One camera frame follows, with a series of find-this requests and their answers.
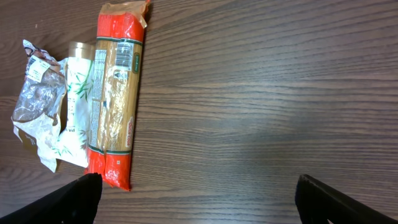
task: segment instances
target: green label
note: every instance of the green label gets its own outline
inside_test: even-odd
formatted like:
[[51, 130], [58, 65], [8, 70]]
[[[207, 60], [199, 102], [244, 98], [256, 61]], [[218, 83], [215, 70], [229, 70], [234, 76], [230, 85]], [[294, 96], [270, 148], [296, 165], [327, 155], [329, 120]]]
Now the green label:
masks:
[[134, 54], [134, 63], [133, 63], [133, 68], [132, 71], [137, 74], [139, 70], [139, 53]]

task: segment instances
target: green stripe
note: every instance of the green stripe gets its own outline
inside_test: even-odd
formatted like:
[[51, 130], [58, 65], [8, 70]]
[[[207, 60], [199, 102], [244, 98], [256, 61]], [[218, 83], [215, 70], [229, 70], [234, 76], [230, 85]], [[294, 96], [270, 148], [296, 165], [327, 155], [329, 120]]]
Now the green stripe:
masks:
[[111, 155], [128, 155], [130, 154], [130, 151], [106, 151], [107, 154]]
[[98, 153], [100, 153], [100, 154], [104, 154], [104, 151], [102, 151], [101, 149], [98, 149], [98, 148], [95, 148], [95, 147], [93, 147], [93, 146], [91, 146], [91, 145], [88, 145], [88, 147], [92, 150], [92, 151], [95, 151], [95, 152], [98, 152]]
[[128, 43], [142, 45], [141, 41], [127, 39], [127, 38], [97, 37], [97, 40], [107, 40], [107, 41], [113, 41], [113, 42], [128, 42]]

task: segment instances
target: food package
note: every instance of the food package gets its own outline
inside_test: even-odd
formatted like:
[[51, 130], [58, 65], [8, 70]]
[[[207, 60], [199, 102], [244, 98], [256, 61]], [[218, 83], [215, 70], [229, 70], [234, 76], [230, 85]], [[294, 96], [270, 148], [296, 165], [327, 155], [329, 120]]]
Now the food package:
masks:
[[60, 134], [60, 110], [65, 95], [65, 60], [57, 62], [49, 53], [23, 40], [28, 63], [25, 82], [12, 113], [14, 133], [25, 148], [37, 153], [52, 172], [57, 161], [52, 150]]
[[55, 157], [87, 167], [86, 143], [90, 129], [91, 95], [93, 92], [93, 45], [70, 42], [67, 63], [67, 127], [53, 148]]
[[130, 189], [131, 147], [149, 1], [105, 4], [98, 17], [86, 172]]

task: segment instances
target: wooden table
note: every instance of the wooden table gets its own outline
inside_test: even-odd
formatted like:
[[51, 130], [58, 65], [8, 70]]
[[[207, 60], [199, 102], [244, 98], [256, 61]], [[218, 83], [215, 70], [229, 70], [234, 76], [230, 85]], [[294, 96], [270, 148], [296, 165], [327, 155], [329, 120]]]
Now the wooden table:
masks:
[[[61, 60], [105, 2], [0, 2], [0, 216], [83, 172], [12, 133], [22, 39]], [[398, 218], [397, 62], [396, 1], [153, 0], [134, 190], [105, 185], [96, 223], [300, 223], [304, 173]]]

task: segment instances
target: black object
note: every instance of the black object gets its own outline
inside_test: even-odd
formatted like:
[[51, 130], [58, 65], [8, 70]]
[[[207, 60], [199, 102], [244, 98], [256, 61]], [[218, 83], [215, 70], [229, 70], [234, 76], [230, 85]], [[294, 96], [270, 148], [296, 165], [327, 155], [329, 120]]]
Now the black object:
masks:
[[298, 179], [295, 203], [303, 224], [398, 224], [309, 175]]
[[101, 193], [101, 175], [87, 174], [24, 208], [0, 218], [0, 224], [93, 224]]

